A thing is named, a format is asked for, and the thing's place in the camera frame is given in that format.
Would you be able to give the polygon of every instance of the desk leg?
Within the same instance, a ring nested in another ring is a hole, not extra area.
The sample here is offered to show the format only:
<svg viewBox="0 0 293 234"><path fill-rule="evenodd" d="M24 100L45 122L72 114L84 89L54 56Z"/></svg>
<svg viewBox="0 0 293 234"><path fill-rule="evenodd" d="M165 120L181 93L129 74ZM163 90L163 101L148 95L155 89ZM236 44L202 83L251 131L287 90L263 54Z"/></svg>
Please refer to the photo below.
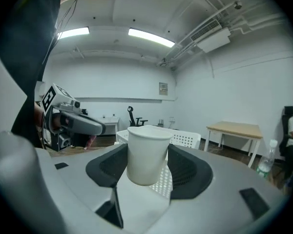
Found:
<svg viewBox="0 0 293 234"><path fill-rule="evenodd" d="M251 147L252 147L252 144L253 144L253 140L251 139L250 146L249 146L249 154L248 154L248 156L251 155Z"/></svg>
<svg viewBox="0 0 293 234"><path fill-rule="evenodd" d="M209 133L207 134L207 138L205 141L204 152L207 152L209 148L209 136L210 136L210 130L209 130Z"/></svg>
<svg viewBox="0 0 293 234"><path fill-rule="evenodd" d="M220 134L220 139L219 139L219 142L218 142L218 147L221 146L222 140L223 140L223 134Z"/></svg>
<svg viewBox="0 0 293 234"><path fill-rule="evenodd" d="M252 154L252 157L251 157L251 160L250 160L250 162L249 162L248 167L251 167L252 164L253 164L253 161L254 161L255 156L256 156L256 154L257 154L257 151L258 151L259 144L260 144L260 139L256 141L255 149L254 149L254 152L253 152L253 154Z"/></svg>

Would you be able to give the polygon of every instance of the white wall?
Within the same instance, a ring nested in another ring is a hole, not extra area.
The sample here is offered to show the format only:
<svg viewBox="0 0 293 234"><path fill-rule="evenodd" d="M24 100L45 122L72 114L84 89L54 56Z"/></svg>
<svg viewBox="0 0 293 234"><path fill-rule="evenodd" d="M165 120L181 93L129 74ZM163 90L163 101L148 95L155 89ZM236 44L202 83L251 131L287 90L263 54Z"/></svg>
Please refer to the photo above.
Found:
<svg viewBox="0 0 293 234"><path fill-rule="evenodd" d="M258 124L263 154L270 139L282 140L282 110L293 104L293 35L285 27L269 27L231 41L176 72L176 122L202 138L206 126L218 121ZM219 135L210 140L218 142ZM243 151L249 144L224 137L224 145Z"/></svg>
<svg viewBox="0 0 293 234"><path fill-rule="evenodd" d="M129 126L128 106L134 108L135 118L143 117L148 124L163 119L168 127L169 117L174 117L175 80L171 71L143 62L116 58L50 60L43 80L54 82L79 99L91 117L120 117L120 130ZM168 84L168 96L159 95L160 82Z"/></svg>

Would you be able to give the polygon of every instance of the white paper cup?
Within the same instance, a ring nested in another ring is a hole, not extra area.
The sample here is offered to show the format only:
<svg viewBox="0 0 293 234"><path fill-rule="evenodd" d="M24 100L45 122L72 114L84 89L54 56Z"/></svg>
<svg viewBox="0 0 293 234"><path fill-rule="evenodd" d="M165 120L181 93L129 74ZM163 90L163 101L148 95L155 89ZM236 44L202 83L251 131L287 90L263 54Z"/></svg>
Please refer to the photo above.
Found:
<svg viewBox="0 0 293 234"><path fill-rule="evenodd" d="M173 134L148 127L128 128L127 177L135 184L155 184L161 174Z"/></svg>

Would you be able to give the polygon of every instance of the fluorescent light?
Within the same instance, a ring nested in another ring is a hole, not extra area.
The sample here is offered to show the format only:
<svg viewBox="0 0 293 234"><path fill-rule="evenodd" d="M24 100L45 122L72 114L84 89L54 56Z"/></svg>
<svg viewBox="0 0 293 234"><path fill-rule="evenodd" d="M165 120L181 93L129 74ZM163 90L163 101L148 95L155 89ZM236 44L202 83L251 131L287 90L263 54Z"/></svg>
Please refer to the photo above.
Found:
<svg viewBox="0 0 293 234"><path fill-rule="evenodd" d="M143 38L146 40L157 42L157 43L165 45L169 48L171 48L172 46L175 45L174 42L169 41L165 38L162 38L162 37L159 37L159 36L156 36L156 35L141 31L141 30L137 30L137 29L129 29L128 34L133 37L140 37L140 38Z"/></svg>
<svg viewBox="0 0 293 234"><path fill-rule="evenodd" d="M72 29L58 33L58 39L90 34L89 28Z"/></svg>

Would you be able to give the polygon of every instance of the plastic water bottle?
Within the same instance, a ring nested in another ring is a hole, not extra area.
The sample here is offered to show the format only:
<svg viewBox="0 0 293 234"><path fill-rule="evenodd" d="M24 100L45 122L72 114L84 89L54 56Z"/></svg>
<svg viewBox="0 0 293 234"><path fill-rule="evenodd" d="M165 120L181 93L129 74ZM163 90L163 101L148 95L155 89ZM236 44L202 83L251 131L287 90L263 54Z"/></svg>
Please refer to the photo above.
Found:
<svg viewBox="0 0 293 234"><path fill-rule="evenodd" d="M270 145L269 152L267 152L266 155L263 155L261 157L258 163L258 167L256 169L256 172L263 178L267 178L268 173L272 169L274 156L275 156L275 148L278 145L278 141L276 141L275 139L272 139L269 145Z"/></svg>

